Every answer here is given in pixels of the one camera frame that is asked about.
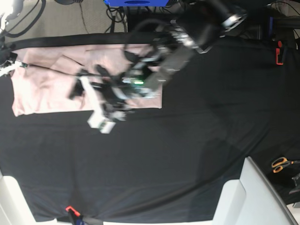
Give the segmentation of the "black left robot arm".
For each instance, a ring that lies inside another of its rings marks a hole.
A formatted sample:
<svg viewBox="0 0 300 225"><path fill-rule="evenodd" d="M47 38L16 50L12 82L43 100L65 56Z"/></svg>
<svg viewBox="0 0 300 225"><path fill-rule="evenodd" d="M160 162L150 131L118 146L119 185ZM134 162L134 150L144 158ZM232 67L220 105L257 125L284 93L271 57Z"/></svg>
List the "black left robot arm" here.
<svg viewBox="0 0 300 225"><path fill-rule="evenodd" d="M244 9L225 0L201 0L169 22L146 19L136 25L130 37L149 24L159 25L162 31L150 43L150 50L143 56L135 55L128 51L126 42L123 54L130 66L125 72L113 76L96 65L97 76L103 80L97 83L89 80L92 73L81 70L69 98L85 94L93 110L88 120L90 127L108 134L117 121L124 121L133 110L129 101L138 103L158 97L159 89L183 69L195 53L207 53L220 37L246 17Z"/></svg>

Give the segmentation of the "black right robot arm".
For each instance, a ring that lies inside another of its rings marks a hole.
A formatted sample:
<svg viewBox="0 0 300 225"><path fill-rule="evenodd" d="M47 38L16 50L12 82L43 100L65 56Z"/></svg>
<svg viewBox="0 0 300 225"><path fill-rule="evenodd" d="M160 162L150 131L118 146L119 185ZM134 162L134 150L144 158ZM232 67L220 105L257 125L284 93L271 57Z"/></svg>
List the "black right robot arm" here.
<svg viewBox="0 0 300 225"><path fill-rule="evenodd" d="M10 30L6 30L9 22L16 19L22 9L23 0L2 0L0 2L0 75L5 76L17 68L27 68L28 64L17 59L18 54L13 52L14 47L12 45L8 46L5 44L5 37L10 36L11 38L17 38L19 36L27 33L33 25L39 20L44 9L46 7L46 1L41 1L41 8L37 16L33 21L21 32L17 34L11 34L10 32L16 28L12 27Z"/></svg>

